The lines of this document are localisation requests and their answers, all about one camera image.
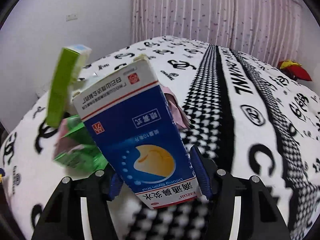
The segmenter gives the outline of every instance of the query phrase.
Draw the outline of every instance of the red stripe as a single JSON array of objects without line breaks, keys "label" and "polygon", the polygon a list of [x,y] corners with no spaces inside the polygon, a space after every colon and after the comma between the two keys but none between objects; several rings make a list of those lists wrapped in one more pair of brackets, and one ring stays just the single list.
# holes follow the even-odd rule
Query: red stripe
[{"label": "red stripe", "polygon": [[181,201],[178,201],[178,202],[170,203],[170,204],[167,204],[167,205],[154,207],[154,208],[156,209],[156,208],[168,207],[168,206],[172,206],[172,205],[178,205],[180,203],[183,203],[183,202],[186,202],[186,201],[189,201],[189,200],[193,200],[195,198],[197,198],[197,196],[194,196],[194,197],[191,197],[191,198],[187,198],[187,199],[184,199],[184,200],[181,200]]},{"label": "red stripe", "polygon": [[186,181],[192,180],[192,179],[194,179],[194,178],[195,178],[195,177],[193,177],[193,178],[191,178],[191,179],[187,179],[187,180],[183,180],[183,181],[177,182],[177,183],[175,183],[175,184],[168,184],[168,185],[166,185],[166,186],[164,186],[164,187],[158,187],[158,188],[155,188],[155,189],[152,189],[152,190],[148,190],[148,191],[144,191],[144,192],[136,193],[136,195],[139,195],[139,194],[145,194],[145,193],[148,193],[148,192],[150,192],[150,191],[154,191],[154,190],[162,189],[162,188],[165,188],[165,187],[171,187],[171,186],[173,186],[173,185],[177,185],[177,184],[179,184],[179,183],[182,183],[182,182],[186,182]]},{"label": "red stripe", "polygon": [[131,91],[130,93],[128,93],[128,94],[126,94],[126,95],[124,95],[124,96],[122,96],[122,97],[119,97],[119,98],[117,98],[116,100],[113,100],[112,102],[106,104],[105,106],[100,107],[99,109],[95,110],[95,111],[92,112],[91,114],[88,114],[88,115],[85,116],[84,118],[81,118],[81,120],[86,119],[87,117],[95,114],[96,112],[100,111],[101,109],[103,109],[103,108],[105,108],[105,107],[107,107],[107,106],[110,106],[110,105],[113,104],[114,102],[119,101],[119,100],[121,100],[122,98],[125,98],[125,97],[127,97],[127,96],[129,96],[129,95],[131,95],[131,94],[133,94],[133,93],[141,90],[141,89],[144,89],[144,88],[146,88],[146,87],[148,87],[148,86],[151,86],[151,85],[153,85],[153,84],[155,84],[155,83],[157,83],[157,82],[158,82],[158,80],[153,81],[152,83],[150,83],[150,84],[148,84],[148,85],[145,85],[145,86],[140,87],[140,88],[138,88],[138,89],[136,89],[136,90],[134,90],[134,91]]}]

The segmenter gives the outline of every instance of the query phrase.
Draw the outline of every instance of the nose illustration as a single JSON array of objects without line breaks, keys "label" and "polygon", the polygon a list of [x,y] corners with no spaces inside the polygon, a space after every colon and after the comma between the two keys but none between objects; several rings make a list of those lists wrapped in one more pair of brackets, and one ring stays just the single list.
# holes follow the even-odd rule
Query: nose illustration
[{"label": "nose illustration", "polygon": [[175,169],[174,159],[165,149],[149,144],[137,146],[136,149],[140,152],[140,157],[133,165],[137,171],[165,178],[173,173]]}]

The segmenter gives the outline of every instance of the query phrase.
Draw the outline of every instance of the black and white bedspread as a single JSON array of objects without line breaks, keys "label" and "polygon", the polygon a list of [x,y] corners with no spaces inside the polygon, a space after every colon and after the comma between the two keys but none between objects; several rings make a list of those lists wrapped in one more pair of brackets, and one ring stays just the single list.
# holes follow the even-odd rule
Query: black and white bedspread
[{"label": "black and white bedspread", "polygon": [[[106,75],[145,53],[160,82],[191,120],[181,133],[234,176],[258,175],[270,190],[292,239],[302,239],[320,213],[320,99],[279,70],[239,51],[164,36],[138,42],[83,68]],[[27,239],[62,177],[87,176],[54,163],[57,130],[45,124],[47,94],[24,116],[0,151],[8,203]],[[83,204],[84,233],[89,226]],[[211,204],[201,197],[149,210],[124,186],[109,203],[119,238],[199,239]]]}]

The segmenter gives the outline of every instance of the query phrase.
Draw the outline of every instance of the white wall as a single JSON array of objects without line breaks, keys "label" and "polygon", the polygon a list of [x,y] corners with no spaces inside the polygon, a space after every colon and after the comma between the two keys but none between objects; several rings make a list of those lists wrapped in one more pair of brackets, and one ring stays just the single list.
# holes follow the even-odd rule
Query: white wall
[{"label": "white wall", "polygon": [[[66,15],[78,19],[66,22]],[[53,74],[61,47],[92,48],[89,62],[131,41],[132,0],[20,0],[0,31],[0,120],[12,130]]]},{"label": "white wall", "polygon": [[320,27],[305,4],[302,13],[297,62],[308,71],[312,82],[299,83],[320,95]]}]

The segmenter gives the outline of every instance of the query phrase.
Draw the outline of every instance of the blue and white box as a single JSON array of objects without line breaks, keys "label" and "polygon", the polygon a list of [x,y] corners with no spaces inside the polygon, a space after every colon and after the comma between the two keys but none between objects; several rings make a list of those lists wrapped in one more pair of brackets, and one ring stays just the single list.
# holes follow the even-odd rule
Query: blue and white box
[{"label": "blue and white box", "polygon": [[153,209],[201,191],[157,76],[139,58],[87,85],[73,103],[115,171]]}]

